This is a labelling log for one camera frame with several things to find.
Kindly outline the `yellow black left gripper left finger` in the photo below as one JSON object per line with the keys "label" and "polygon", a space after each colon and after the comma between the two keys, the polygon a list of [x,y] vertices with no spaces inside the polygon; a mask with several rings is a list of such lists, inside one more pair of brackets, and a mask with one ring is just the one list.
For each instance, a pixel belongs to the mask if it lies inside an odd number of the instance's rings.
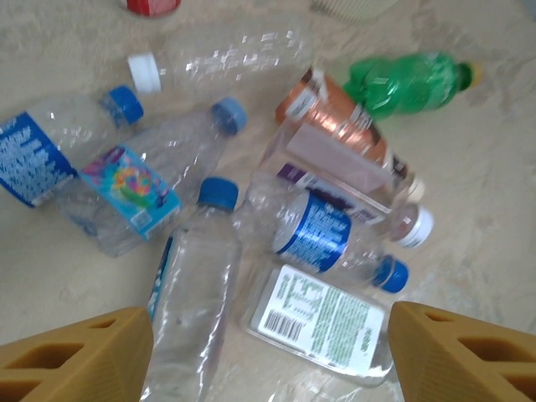
{"label": "yellow black left gripper left finger", "polygon": [[1,347],[3,401],[138,401],[152,354],[147,309],[128,307]]}

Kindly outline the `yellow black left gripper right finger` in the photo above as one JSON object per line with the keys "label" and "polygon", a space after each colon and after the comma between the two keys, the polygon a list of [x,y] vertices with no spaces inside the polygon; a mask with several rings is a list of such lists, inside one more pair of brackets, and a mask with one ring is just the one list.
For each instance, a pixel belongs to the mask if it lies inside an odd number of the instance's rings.
{"label": "yellow black left gripper right finger", "polygon": [[533,401],[535,337],[410,301],[389,316],[389,346],[407,401]]}

